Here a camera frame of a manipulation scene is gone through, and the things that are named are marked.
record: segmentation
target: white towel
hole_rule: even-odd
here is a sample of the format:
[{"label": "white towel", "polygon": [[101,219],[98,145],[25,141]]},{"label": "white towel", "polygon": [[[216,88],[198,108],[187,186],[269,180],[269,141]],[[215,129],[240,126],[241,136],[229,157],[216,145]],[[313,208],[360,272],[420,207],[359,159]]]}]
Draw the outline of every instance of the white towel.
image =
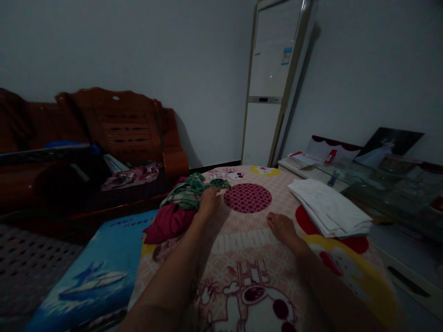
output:
[{"label": "white towel", "polygon": [[288,185],[324,237],[349,237],[369,233],[371,217],[331,187],[314,179]]}]

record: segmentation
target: blue pillow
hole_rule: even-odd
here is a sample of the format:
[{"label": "blue pillow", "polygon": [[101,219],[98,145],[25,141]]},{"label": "blue pillow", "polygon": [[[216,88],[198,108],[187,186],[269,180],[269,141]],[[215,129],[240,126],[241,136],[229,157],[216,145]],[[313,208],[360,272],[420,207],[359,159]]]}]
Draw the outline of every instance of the blue pillow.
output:
[{"label": "blue pillow", "polygon": [[126,307],[140,263],[142,231],[157,212],[103,224],[37,309],[26,331],[66,331]]}]

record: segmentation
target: bedsheet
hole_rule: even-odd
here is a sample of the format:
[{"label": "bedsheet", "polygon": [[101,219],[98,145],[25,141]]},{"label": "bedsheet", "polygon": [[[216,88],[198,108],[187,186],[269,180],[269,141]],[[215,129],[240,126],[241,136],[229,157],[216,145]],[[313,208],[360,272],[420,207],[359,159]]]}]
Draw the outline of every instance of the bedsheet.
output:
[{"label": "bedsheet", "polygon": [[[224,178],[222,203],[204,239],[203,254],[185,329],[194,331],[327,330],[324,314],[297,272],[295,258],[266,222],[268,212],[285,214],[311,249],[390,330],[397,329],[394,288],[370,244],[359,255],[343,243],[307,234],[295,212],[300,203],[287,185],[297,176],[259,166],[215,168],[205,182]],[[155,246],[145,245],[129,308],[157,271]]]}]

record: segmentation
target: plaid cloth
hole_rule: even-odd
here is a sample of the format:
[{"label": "plaid cloth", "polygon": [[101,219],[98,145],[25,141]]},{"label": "plaid cloth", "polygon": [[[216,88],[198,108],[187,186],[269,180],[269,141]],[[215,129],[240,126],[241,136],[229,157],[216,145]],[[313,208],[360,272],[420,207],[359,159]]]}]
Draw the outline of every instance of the plaid cloth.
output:
[{"label": "plaid cloth", "polygon": [[209,184],[203,183],[204,176],[200,173],[191,174],[183,183],[172,189],[169,195],[162,201],[160,207],[175,203],[184,210],[198,210],[200,208],[200,196],[209,187],[229,188],[231,185],[226,180],[214,179]]}]

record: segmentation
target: pink clothing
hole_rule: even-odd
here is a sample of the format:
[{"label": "pink clothing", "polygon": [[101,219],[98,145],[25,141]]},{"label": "pink clothing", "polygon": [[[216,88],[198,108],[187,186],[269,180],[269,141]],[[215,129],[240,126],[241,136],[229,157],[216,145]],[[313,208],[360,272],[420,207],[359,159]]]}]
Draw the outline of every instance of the pink clothing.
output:
[{"label": "pink clothing", "polygon": [[178,204],[168,204],[158,210],[154,223],[146,228],[145,244],[158,244],[183,234],[191,225],[196,210],[183,210]]},{"label": "pink clothing", "polygon": [[126,172],[115,173],[102,185],[102,191],[123,189],[150,183],[157,180],[159,172],[159,165],[156,162],[152,162],[146,166],[131,168]]}]

